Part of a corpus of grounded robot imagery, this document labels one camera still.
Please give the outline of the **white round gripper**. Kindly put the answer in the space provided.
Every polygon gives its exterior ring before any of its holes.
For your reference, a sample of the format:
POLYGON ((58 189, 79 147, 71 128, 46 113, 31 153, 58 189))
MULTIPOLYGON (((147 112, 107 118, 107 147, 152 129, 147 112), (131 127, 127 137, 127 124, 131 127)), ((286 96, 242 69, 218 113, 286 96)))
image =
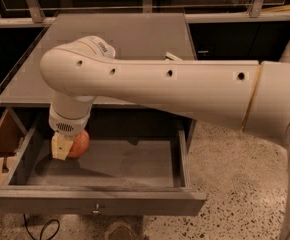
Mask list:
POLYGON ((49 125, 56 132, 51 140, 52 158, 65 160, 74 136, 81 133, 90 117, 93 96, 69 96, 53 92, 49 109, 49 125))

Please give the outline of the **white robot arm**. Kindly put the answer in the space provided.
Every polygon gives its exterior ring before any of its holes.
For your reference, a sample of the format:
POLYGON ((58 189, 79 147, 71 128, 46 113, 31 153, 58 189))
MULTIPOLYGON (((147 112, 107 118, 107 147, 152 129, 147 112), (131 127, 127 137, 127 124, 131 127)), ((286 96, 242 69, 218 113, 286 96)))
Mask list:
POLYGON ((277 62, 119 60, 97 36, 56 46, 40 61, 53 89, 52 150, 65 158, 95 97, 105 96, 242 130, 284 147, 288 196, 280 240, 290 240, 290 40, 277 62), (70 125, 61 130, 59 124, 70 125))

